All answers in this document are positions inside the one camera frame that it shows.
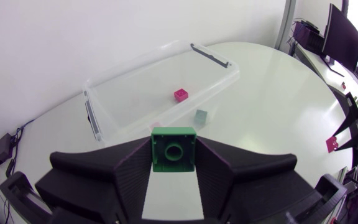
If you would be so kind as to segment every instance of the plastic storage container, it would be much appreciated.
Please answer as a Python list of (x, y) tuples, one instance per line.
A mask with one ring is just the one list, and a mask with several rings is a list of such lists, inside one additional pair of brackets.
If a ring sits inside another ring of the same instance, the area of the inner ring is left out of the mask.
[[(234, 62), (177, 40), (90, 78), (83, 94), (96, 140), (110, 146), (169, 126), (238, 78)], [(174, 95), (180, 89), (183, 101)]]

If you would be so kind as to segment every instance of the power adapter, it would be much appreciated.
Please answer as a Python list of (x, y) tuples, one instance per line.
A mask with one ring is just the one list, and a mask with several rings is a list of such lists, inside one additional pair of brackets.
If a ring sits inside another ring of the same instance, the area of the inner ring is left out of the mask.
[(13, 146), (11, 144), (12, 136), (8, 133), (0, 139), (0, 165), (12, 157)]

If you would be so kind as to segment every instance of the green block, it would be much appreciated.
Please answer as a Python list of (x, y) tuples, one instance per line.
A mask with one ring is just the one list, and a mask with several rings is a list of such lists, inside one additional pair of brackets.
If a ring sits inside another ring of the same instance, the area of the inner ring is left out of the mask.
[(191, 127), (155, 127), (152, 131), (154, 172), (191, 172), (195, 166), (196, 131)]

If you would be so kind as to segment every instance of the magenta cube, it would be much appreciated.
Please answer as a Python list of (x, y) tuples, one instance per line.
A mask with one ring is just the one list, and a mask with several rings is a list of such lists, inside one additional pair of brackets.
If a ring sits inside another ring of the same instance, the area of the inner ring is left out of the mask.
[(184, 89), (174, 92), (173, 95), (178, 102), (182, 102), (189, 97), (189, 94)]
[(326, 141), (328, 153), (335, 151), (338, 148), (338, 143), (336, 142), (336, 137), (333, 136)]

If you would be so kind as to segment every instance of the desk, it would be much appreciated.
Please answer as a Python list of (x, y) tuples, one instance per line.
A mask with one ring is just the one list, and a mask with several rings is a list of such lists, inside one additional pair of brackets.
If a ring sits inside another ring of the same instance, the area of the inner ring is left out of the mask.
[[(205, 102), (219, 102), (212, 122), (197, 135), (264, 154), (295, 154), (295, 170), (312, 186), (326, 173), (351, 168), (352, 151), (328, 154), (325, 140), (345, 118), (325, 82), (289, 55), (250, 43), (210, 46), (235, 61), (241, 77)], [(173, 125), (190, 119), (192, 114)], [(339, 144), (349, 131), (338, 136)], [(34, 186), (52, 167), (54, 151), (97, 149), (86, 118), (83, 97), (76, 96), (37, 118), (24, 131), (16, 170)], [(0, 168), (0, 183), (7, 164)], [(202, 218), (196, 173), (151, 173), (144, 218), (189, 220)], [(15, 223), (20, 218), (14, 215)]]
[[(319, 55), (304, 49), (300, 44), (296, 45), (294, 57), (298, 58), (302, 63), (312, 69), (312, 71), (322, 78), (327, 85), (335, 88), (343, 95), (350, 92), (353, 96), (358, 97), (357, 77), (341, 64), (335, 63), (334, 69), (344, 77), (331, 71)], [(346, 89), (343, 89), (342, 82), (345, 82)]]

